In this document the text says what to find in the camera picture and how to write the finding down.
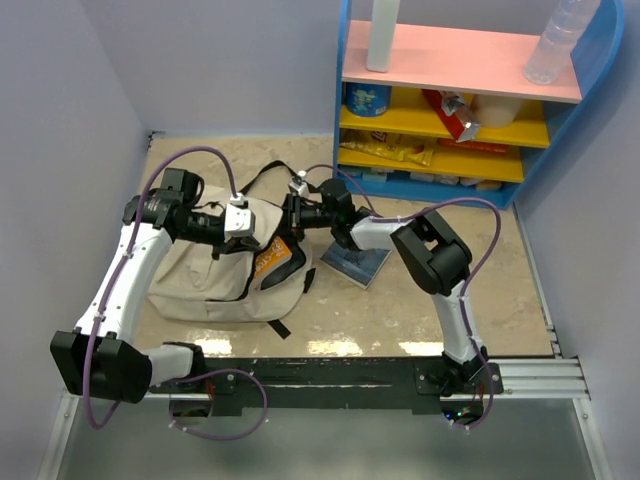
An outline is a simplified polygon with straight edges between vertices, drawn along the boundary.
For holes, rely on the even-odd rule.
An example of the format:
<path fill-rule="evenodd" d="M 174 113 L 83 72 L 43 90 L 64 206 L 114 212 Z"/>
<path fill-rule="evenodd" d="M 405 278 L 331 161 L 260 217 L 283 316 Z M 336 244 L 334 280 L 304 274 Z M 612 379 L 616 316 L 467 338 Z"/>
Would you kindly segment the orange green paperback book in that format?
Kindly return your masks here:
<path fill-rule="evenodd" d="M 276 236 L 269 246 L 254 261 L 254 281 L 262 281 L 266 276 L 284 265 L 292 257 L 292 252 L 286 242 Z"/>

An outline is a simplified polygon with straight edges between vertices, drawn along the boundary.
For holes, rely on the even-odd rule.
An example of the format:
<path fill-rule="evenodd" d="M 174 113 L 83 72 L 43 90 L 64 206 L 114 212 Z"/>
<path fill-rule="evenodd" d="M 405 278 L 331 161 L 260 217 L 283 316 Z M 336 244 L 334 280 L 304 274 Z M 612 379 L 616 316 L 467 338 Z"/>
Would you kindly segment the beige canvas backpack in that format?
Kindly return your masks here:
<path fill-rule="evenodd" d="M 240 252 L 212 259 L 216 220 L 224 219 L 226 189 L 204 186 L 188 220 L 188 237 L 178 239 L 163 258 L 147 293 L 147 299 L 166 319 L 200 322 L 232 328 L 239 324 L 269 325 L 283 339 L 290 330 L 282 323 L 311 287 L 315 269 L 307 239 L 296 240 L 280 230 L 283 205 L 249 198 L 256 216 L 253 236 L 259 252 Z M 281 237 L 292 257 L 284 265 L 255 282 L 254 261 L 272 240 Z"/>

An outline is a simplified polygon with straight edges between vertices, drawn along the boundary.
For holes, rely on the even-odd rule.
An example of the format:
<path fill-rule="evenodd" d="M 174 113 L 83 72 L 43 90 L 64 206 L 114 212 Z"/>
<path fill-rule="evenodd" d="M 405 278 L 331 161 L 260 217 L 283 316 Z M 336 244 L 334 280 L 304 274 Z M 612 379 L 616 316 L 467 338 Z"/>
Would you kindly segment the dark blue bottom book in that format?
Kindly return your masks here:
<path fill-rule="evenodd" d="M 348 250 L 333 242 L 320 260 L 351 283 L 367 290 L 391 255 L 390 250 Z"/>

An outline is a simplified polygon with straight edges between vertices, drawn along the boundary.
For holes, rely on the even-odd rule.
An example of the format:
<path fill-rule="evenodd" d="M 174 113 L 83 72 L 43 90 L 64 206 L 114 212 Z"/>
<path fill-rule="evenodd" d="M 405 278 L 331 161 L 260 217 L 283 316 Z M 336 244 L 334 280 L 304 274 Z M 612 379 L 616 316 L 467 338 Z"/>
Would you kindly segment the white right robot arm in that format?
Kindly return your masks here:
<path fill-rule="evenodd" d="M 442 359 L 428 382 L 443 396 L 469 392 L 480 382 L 487 353 L 467 296 L 472 254 L 439 213 L 384 219 L 357 208 L 343 180 L 331 178 L 315 189 L 301 174 L 290 181 L 283 210 L 280 230 L 299 240 L 309 229 L 328 229 L 345 250 L 397 252 L 415 284 L 431 296 L 443 334 Z"/>

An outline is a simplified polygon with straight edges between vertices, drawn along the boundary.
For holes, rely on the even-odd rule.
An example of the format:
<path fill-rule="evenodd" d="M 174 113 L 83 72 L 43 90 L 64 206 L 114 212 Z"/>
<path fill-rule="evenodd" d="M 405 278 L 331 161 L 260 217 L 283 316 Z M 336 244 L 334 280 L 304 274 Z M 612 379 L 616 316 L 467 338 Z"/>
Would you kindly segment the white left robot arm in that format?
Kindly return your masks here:
<path fill-rule="evenodd" d="M 58 331 L 50 351 L 70 393 L 135 404 L 158 384 L 173 381 L 185 392 L 207 380 L 201 349 L 167 343 L 148 351 L 133 345 L 136 324 L 163 258 L 177 240 L 226 253 L 254 246 L 255 216 L 247 199 L 231 194 L 223 211 L 197 211 L 204 192 L 198 175 L 169 169 L 157 188 L 147 187 L 125 207 L 111 265 L 86 312 L 70 332 Z"/>

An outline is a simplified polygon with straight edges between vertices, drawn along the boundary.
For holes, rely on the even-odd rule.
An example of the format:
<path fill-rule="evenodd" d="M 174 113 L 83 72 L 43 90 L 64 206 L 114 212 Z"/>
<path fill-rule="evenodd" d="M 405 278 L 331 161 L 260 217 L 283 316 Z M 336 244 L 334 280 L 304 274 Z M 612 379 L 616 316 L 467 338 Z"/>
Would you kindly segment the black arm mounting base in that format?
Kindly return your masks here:
<path fill-rule="evenodd" d="M 151 389 L 173 400 L 210 400 L 215 416 L 237 416 L 244 408 L 409 410 L 438 415 L 442 404 L 490 392 L 504 392 L 499 365 L 491 362 L 470 388 L 443 396 L 428 382 L 442 356 L 431 357 L 303 357 L 214 358 L 204 370 L 210 379 L 166 382 Z"/>

